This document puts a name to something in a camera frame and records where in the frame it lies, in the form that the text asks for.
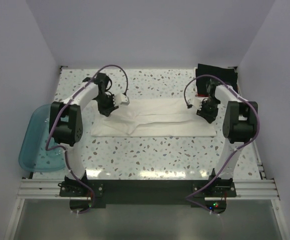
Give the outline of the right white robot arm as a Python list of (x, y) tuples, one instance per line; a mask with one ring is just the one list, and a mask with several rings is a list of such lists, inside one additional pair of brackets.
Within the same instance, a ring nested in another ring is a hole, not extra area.
[(216, 79), (207, 83), (208, 97), (197, 108), (197, 115), (213, 123), (218, 115), (218, 105), (226, 107), (222, 133), (225, 138), (220, 159), (209, 177), (207, 190), (212, 196), (225, 191), (222, 181), (231, 181), (242, 149), (259, 134), (258, 103), (241, 97), (231, 86)]

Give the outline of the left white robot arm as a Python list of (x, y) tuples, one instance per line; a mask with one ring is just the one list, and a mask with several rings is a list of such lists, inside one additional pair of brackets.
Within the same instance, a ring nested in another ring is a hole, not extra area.
[(105, 117), (118, 109), (115, 96), (109, 92), (112, 80), (105, 73), (97, 73), (87, 77), (82, 87), (63, 101), (54, 101), (50, 106), (49, 136), (45, 149), (51, 139), (57, 143), (57, 148), (64, 150), (65, 165), (69, 173), (66, 178), (74, 180), (71, 191), (77, 196), (88, 192), (86, 171), (78, 152), (78, 143), (83, 135), (82, 111), (91, 102), (97, 103), (99, 113)]

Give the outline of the white t shirt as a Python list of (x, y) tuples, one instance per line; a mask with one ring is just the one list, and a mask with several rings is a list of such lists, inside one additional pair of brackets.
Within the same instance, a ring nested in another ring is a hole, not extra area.
[(181, 98), (132, 99), (108, 117), (101, 115), (96, 103), (91, 135), (93, 137), (214, 137), (211, 123), (188, 109)]

